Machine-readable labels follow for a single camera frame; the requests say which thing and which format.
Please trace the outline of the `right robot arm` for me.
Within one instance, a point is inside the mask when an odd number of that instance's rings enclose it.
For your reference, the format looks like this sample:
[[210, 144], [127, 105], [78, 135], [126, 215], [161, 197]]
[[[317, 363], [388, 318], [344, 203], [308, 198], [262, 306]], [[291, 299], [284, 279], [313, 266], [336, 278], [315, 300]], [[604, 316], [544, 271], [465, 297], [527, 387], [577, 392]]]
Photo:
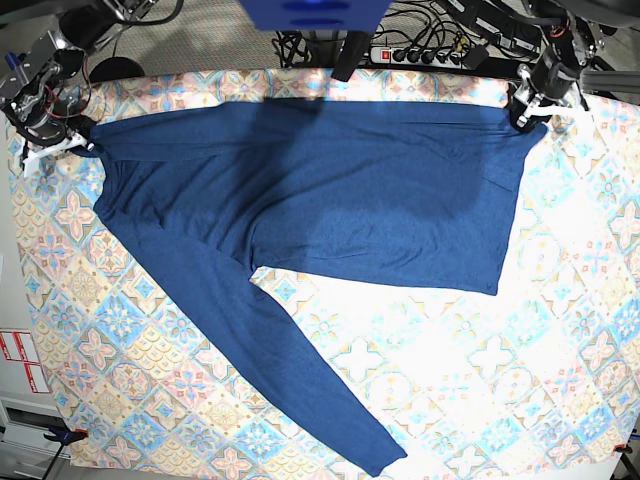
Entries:
[[14, 165], [28, 177], [44, 159], [60, 152], [90, 150], [95, 124], [85, 111], [93, 87], [89, 58], [131, 27], [153, 27], [173, 21], [171, 13], [149, 20], [154, 1], [3, 1], [1, 25], [53, 15], [56, 26], [19, 55], [8, 52], [9, 72], [1, 77], [1, 113], [22, 139]]

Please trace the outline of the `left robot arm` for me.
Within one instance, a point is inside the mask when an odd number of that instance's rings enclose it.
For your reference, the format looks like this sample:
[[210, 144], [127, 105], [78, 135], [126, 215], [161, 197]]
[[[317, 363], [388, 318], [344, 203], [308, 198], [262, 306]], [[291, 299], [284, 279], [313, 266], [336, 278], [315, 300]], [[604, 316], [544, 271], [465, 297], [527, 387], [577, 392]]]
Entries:
[[616, 71], [597, 56], [604, 38], [639, 24], [637, 1], [524, 1], [522, 13], [504, 1], [442, 1], [461, 26], [509, 56], [535, 59], [517, 67], [509, 94], [512, 126], [529, 132], [566, 107], [570, 90], [588, 111], [583, 90], [639, 92], [637, 72]]

